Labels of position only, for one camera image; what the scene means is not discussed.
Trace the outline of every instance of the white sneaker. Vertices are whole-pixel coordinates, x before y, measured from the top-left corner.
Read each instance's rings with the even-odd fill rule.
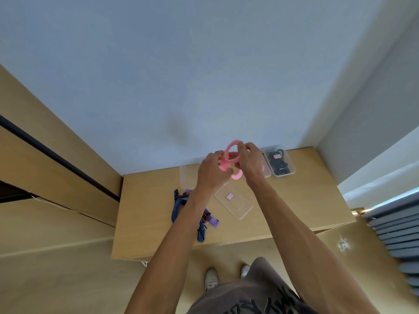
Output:
[[[214,268],[209,268],[207,273],[205,274],[204,279],[204,289],[207,291],[208,289],[215,288],[219,283],[217,271]]]
[[[241,266],[240,279],[243,279],[247,275],[247,273],[249,272],[249,269],[250,269],[250,266],[247,264],[244,264]]]

